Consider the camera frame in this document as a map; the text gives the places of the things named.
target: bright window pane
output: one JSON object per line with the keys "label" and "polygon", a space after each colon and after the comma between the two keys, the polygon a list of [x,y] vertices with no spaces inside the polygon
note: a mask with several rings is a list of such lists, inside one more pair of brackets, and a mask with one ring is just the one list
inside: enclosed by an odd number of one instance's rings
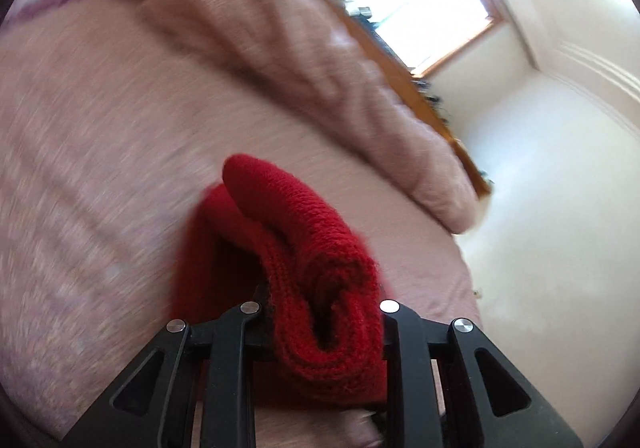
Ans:
{"label": "bright window pane", "polygon": [[370,22],[400,59],[426,69],[476,36],[490,20],[479,0],[348,0],[369,7]]}

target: red knitted fabric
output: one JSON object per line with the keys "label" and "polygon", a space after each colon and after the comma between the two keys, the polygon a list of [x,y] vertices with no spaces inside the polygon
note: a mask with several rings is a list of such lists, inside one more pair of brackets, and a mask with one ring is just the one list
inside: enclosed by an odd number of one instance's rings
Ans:
{"label": "red knitted fabric", "polygon": [[325,403],[383,401],[377,267],[362,242],[308,186],[266,161],[231,156],[223,183],[204,210],[218,235],[260,259],[287,378]]}

